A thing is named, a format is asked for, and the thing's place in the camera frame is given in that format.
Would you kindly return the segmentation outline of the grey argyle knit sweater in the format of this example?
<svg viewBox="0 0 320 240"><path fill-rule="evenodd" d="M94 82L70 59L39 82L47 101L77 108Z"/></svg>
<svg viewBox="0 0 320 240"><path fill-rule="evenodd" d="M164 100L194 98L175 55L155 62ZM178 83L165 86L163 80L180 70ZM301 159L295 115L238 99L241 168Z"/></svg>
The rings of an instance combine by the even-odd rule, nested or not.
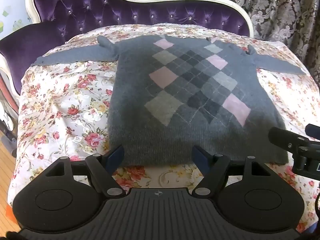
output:
<svg viewBox="0 0 320 240"><path fill-rule="evenodd" d="M183 164L191 149L233 160L249 155L285 164L287 153L273 146L268 132L284 128L260 85L259 69L302 74L286 61L211 38L140 36L37 58L38 66L100 61L116 63L108 111L112 147L123 146L127 165Z"/></svg>

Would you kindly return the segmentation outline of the dark bedside furniture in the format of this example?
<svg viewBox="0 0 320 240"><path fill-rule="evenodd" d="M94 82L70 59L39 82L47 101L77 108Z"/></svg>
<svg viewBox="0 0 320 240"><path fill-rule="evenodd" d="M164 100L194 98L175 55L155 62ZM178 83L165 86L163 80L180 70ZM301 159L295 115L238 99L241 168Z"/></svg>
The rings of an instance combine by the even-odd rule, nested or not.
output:
<svg viewBox="0 0 320 240"><path fill-rule="evenodd" d="M1 76L1 143L14 157L17 156L17 135L15 131L15 119L17 119L18 107L11 96L3 77Z"/></svg>

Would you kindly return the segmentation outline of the grey damask curtain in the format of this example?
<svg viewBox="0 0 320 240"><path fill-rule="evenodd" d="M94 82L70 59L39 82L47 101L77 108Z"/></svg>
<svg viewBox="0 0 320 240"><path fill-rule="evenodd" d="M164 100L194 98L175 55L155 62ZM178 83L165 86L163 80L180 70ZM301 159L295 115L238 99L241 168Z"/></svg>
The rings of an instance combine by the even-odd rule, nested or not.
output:
<svg viewBox="0 0 320 240"><path fill-rule="evenodd" d="M254 36L281 41L319 83L319 0L230 0L250 16Z"/></svg>

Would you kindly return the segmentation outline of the purple tufted headboard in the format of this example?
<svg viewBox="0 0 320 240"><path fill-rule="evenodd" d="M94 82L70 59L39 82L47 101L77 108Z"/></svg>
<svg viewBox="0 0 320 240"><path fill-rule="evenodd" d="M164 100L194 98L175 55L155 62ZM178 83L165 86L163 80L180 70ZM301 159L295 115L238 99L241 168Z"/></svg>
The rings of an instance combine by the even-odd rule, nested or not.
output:
<svg viewBox="0 0 320 240"><path fill-rule="evenodd" d="M1 40L1 68L15 97L37 57L76 35L112 25L193 24L253 37L248 13L230 0L25 0L31 24Z"/></svg>

